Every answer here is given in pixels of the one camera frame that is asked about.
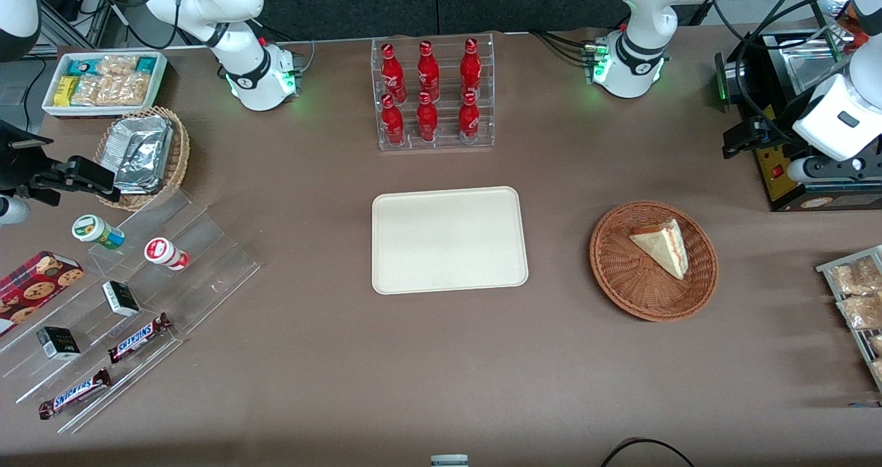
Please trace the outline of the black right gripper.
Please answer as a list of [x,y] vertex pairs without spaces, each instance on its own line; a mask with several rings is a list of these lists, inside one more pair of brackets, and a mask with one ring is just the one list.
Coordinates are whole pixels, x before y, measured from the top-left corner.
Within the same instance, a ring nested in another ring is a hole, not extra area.
[[68,178],[64,172],[48,171],[52,159],[42,149],[52,144],[44,138],[1,122],[1,191],[15,195],[18,187],[31,181],[32,193],[37,190],[82,191],[97,195],[111,203],[119,202],[119,188],[114,186],[116,174],[85,157],[70,157]]

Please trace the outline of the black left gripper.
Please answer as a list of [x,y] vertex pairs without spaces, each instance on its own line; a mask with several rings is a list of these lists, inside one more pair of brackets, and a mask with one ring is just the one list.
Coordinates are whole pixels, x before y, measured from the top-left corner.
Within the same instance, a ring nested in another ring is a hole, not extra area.
[[775,145],[775,152],[790,162],[803,157],[803,138],[793,132],[782,132],[774,121],[746,119],[724,132],[722,156],[731,159],[759,145]]

